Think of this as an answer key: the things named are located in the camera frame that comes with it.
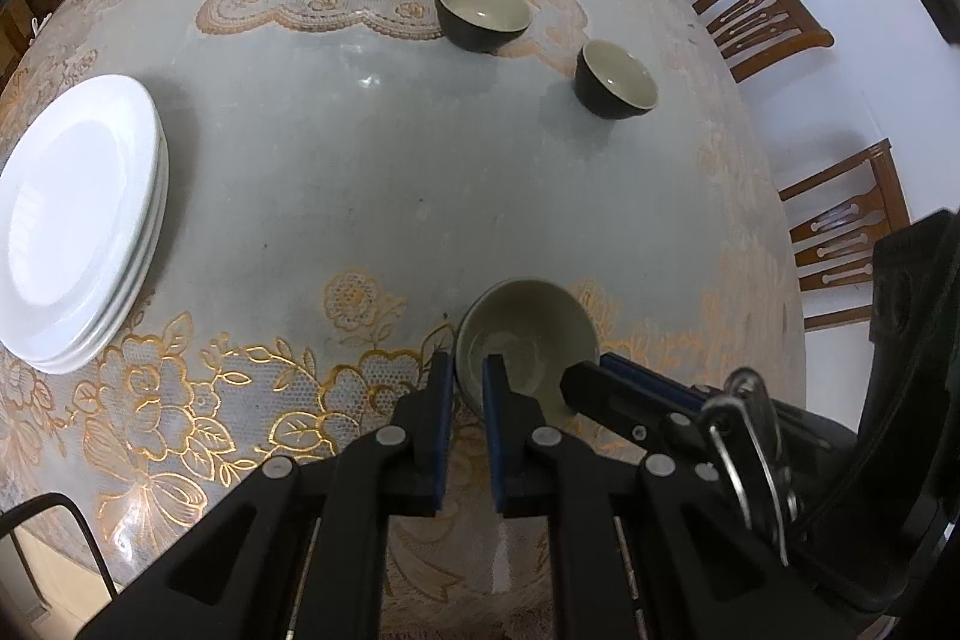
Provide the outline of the dark bowl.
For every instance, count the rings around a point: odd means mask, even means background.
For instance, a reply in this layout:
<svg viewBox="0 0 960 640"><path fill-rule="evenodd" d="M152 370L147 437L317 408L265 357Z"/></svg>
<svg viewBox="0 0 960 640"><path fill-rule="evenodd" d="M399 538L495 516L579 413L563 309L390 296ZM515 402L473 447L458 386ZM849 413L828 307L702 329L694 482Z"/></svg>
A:
<svg viewBox="0 0 960 640"><path fill-rule="evenodd" d="M493 53L532 25L526 0L434 0L446 39L469 52Z"/></svg>
<svg viewBox="0 0 960 640"><path fill-rule="evenodd" d="M605 120L640 117L659 104L659 88L649 70L628 50L604 39L590 39L576 58L574 96Z"/></svg>
<svg viewBox="0 0 960 640"><path fill-rule="evenodd" d="M597 362L601 346L586 309L573 294L544 280L507 280L483 292L455 335L454 362L460 395L483 419L482 364L505 359L509 386L537 399L548 425L566 429L574 413L563 401L563 372Z"/></svg>

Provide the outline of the medium white plate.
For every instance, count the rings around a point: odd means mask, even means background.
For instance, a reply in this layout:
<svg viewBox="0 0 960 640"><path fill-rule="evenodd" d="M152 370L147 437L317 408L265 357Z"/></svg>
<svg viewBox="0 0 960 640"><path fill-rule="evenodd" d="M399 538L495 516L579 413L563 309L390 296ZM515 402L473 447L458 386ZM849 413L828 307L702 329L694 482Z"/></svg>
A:
<svg viewBox="0 0 960 640"><path fill-rule="evenodd" d="M161 169L153 97L125 74L71 86L2 169L2 344L60 356L103 315L142 235Z"/></svg>

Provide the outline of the metal clip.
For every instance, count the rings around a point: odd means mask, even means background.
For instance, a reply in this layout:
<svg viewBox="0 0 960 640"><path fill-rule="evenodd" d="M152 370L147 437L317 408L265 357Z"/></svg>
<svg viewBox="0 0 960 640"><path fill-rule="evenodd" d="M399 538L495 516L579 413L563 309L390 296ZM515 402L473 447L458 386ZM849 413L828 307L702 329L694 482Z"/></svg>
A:
<svg viewBox="0 0 960 640"><path fill-rule="evenodd" d="M765 381L748 367L734 370L697 417L724 486L736 498L743 526L788 567L788 530L799 513L793 468Z"/></svg>

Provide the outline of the wooden chair near right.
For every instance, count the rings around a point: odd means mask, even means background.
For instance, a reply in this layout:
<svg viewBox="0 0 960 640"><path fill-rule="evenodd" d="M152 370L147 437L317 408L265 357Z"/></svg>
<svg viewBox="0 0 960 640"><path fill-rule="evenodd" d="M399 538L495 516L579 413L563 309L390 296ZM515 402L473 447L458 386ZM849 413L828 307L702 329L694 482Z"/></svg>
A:
<svg viewBox="0 0 960 640"><path fill-rule="evenodd" d="M804 315L807 333L864 323L872 315L878 242L911 224L907 198L884 138L779 192L781 203L811 206L838 197L789 229L800 295L818 305Z"/></svg>

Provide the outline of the wooden chair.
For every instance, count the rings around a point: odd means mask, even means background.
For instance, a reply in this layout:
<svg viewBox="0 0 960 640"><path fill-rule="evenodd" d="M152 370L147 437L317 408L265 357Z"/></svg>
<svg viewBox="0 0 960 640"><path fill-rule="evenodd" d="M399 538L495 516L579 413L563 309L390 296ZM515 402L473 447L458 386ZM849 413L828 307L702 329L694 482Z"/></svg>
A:
<svg viewBox="0 0 960 640"><path fill-rule="evenodd" d="M833 34L800 0L693 2L693 11L701 18L711 10L716 14L706 30L736 83L798 53L835 45Z"/></svg>
<svg viewBox="0 0 960 640"><path fill-rule="evenodd" d="M878 242L911 224L907 198L884 138L779 192L781 203L811 206L838 197L789 229L800 295L818 305L804 315L807 333L864 323L872 315Z"/></svg>

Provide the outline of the wooden chair far right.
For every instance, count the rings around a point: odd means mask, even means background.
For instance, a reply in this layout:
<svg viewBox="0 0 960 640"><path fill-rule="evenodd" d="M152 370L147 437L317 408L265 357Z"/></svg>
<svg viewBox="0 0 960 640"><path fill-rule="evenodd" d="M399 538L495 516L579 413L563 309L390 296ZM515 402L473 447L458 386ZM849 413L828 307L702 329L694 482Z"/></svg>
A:
<svg viewBox="0 0 960 640"><path fill-rule="evenodd" d="M706 30L736 83L798 53L835 45L833 34L800 0L693 2L693 11L701 18L711 10L716 14Z"/></svg>

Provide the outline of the lace tablecloth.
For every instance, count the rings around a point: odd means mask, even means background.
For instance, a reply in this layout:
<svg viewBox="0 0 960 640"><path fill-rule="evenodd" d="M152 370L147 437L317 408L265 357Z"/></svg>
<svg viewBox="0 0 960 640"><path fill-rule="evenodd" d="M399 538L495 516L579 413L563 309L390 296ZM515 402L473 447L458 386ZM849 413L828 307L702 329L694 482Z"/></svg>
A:
<svg viewBox="0 0 960 640"><path fill-rule="evenodd" d="M688 0L526 0L494 55L434 0L65 0L2 94L13 146L99 74L163 120L163 237L119 335L62 378L2 362L2 500L73 498L130 581L265 458L384 424L472 302L540 278L604 349L800 403L796 267L742 96ZM658 107L574 96L604 39Z"/></svg>

